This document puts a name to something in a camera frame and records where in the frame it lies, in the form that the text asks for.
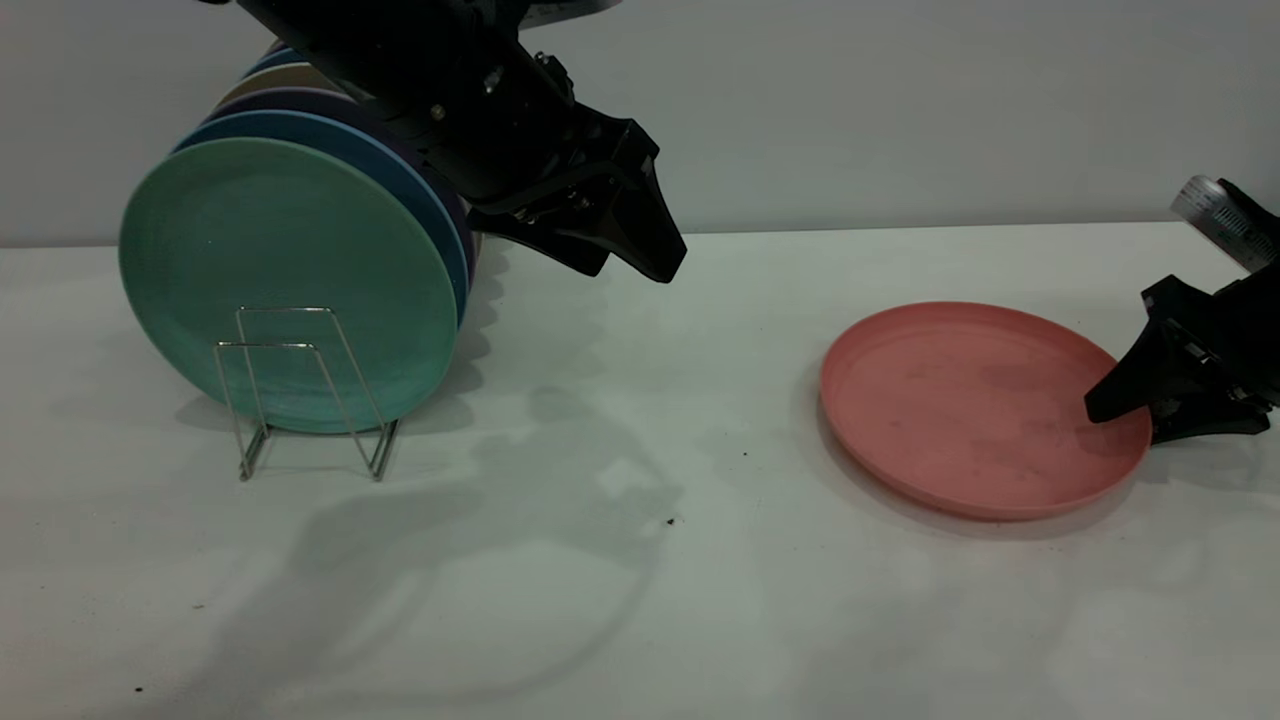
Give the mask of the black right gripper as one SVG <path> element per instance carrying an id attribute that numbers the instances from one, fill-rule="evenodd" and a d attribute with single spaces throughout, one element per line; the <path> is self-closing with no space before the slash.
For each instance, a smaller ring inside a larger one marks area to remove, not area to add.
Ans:
<path id="1" fill-rule="evenodd" d="M 1094 424 L 1149 406 L 1152 445 L 1257 436 L 1279 401 L 1279 269 L 1207 293 L 1169 275 L 1143 293 L 1149 320 L 1084 397 Z M 1230 398 L 1172 398 L 1190 388 Z"/>

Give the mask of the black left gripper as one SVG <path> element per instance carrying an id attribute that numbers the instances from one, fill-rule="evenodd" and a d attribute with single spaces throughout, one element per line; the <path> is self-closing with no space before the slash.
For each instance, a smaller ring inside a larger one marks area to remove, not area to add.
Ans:
<path id="1" fill-rule="evenodd" d="M 472 231 L 586 277 L 609 256 L 671 283 L 687 246 L 635 120 L 577 101 L 567 70 L 506 35 L 375 42 L 387 123 L 475 208 Z M 598 233 L 598 246 L 570 233 Z"/>

